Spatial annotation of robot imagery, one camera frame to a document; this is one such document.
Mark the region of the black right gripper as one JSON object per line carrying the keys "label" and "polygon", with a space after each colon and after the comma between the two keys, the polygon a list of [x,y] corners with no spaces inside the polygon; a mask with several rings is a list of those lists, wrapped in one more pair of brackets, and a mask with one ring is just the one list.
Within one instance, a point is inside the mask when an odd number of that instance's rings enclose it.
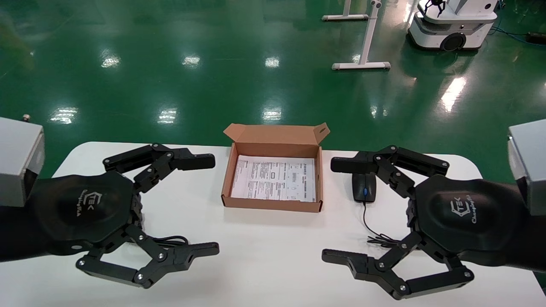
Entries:
{"label": "black right gripper", "polygon": [[[461,261],[480,266],[506,266],[508,246],[526,219],[520,192],[513,185],[484,179],[445,177],[449,163],[407,148],[389,145],[380,151],[359,151],[334,157],[337,173],[374,174],[408,202],[408,227],[413,231],[379,259],[365,253],[324,249],[322,260],[349,267],[353,278],[378,284],[399,301],[460,288],[474,280]],[[401,170],[429,177],[415,182]],[[402,280],[394,267],[417,247],[440,260],[448,271]]]}

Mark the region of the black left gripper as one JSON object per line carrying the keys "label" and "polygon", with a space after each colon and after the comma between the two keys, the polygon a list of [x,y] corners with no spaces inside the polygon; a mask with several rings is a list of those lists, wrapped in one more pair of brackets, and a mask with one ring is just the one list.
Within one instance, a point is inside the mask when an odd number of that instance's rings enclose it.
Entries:
{"label": "black left gripper", "polygon": [[[150,288],[166,274],[188,270],[198,257],[219,254],[216,242],[164,248],[137,227],[142,223],[139,193],[148,192],[175,170],[214,168],[213,154],[195,155],[187,148],[155,142],[107,157],[103,165],[108,172],[101,175],[40,180],[32,190],[28,208],[45,236],[46,253],[68,256],[90,250],[76,262],[76,268],[93,277],[141,288]],[[134,183],[121,175],[142,167]],[[150,262],[133,269],[102,261],[107,252],[103,247],[111,249],[113,238],[121,245],[132,239],[151,257]]]}

